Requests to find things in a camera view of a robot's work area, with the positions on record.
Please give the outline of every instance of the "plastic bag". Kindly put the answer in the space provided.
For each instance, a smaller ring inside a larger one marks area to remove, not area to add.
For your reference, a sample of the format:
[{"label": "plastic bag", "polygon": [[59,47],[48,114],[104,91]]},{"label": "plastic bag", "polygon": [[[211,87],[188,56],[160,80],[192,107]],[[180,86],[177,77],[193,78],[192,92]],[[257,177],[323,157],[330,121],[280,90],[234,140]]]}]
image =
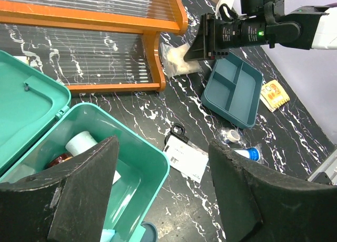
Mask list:
[{"label": "plastic bag", "polygon": [[190,45],[188,43],[185,43],[177,48],[164,43],[161,44],[163,65],[165,73],[169,78],[177,75],[202,71],[198,61],[184,61],[184,55],[189,48]]},{"label": "plastic bag", "polygon": [[260,159],[257,161],[260,164],[264,164],[263,154],[262,154],[262,144],[258,143],[255,148],[259,151]]}]

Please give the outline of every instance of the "blue bottle cap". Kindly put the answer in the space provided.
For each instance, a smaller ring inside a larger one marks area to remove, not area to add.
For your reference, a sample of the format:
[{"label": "blue bottle cap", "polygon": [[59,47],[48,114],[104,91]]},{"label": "blue bottle cap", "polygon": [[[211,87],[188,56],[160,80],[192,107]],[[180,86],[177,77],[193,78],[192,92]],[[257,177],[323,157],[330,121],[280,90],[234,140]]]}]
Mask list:
[{"label": "blue bottle cap", "polygon": [[247,149],[247,151],[249,153],[249,158],[251,160],[258,161],[260,159],[260,153],[259,153],[257,148],[251,147],[251,148]]}]

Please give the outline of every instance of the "wooden shelf frame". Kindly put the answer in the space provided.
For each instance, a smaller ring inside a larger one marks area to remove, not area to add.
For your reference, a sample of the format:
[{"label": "wooden shelf frame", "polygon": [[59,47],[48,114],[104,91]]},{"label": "wooden shelf frame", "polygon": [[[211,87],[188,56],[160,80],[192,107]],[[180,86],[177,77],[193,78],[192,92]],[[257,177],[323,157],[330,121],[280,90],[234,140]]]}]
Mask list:
[{"label": "wooden shelf frame", "polygon": [[[152,4],[155,9],[160,9],[156,0],[153,0]],[[72,93],[163,91],[166,80],[158,55],[160,33],[171,32],[182,35],[188,25],[187,14],[181,0],[168,0],[167,4],[170,7],[165,9],[172,11],[167,15],[173,14],[175,21],[0,0],[0,23],[142,35],[153,83],[68,85],[67,87]]]}]

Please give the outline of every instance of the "teal compartment tray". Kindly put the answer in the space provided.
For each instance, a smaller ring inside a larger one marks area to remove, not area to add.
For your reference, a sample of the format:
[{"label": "teal compartment tray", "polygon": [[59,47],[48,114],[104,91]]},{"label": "teal compartment tray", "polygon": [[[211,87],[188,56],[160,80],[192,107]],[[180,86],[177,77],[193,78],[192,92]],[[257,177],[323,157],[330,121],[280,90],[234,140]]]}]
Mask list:
[{"label": "teal compartment tray", "polygon": [[103,228],[116,231],[112,242],[139,242],[145,233],[141,223],[169,173],[169,161],[162,151],[94,104],[72,107],[0,177],[0,183],[41,172],[82,131],[89,131],[98,142],[118,137],[116,171],[121,178],[112,187]]},{"label": "teal compartment tray", "polygon": [[202,94],[203,105],[241,129],[255,125],[262,74],[230,53],[218,60]]}]

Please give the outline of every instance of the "white paper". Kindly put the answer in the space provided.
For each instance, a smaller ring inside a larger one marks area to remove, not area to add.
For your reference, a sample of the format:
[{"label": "white paper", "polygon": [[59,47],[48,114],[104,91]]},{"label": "white paper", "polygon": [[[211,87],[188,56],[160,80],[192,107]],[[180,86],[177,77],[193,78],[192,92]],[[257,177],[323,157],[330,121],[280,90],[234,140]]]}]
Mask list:
[{"label": "white paper", "polygon": [[26,56],[14,56],[14,57],[24,62],[25,64],[28,64],[28,58]]},{"label": "white paper", "polygon": [[118,181],[121,178],[121,175],[115,171],[115,175],[114,175],[114,180],[112,182],[112,185],[115,184],[116,181]]},{"label": "white paper", "polygon": [[192,180],[198,183],[201,182],[209,160],[207,155],[195,150],[173,135],[168,139],[164,152],[170,159],[171,167],[182,172]]}]

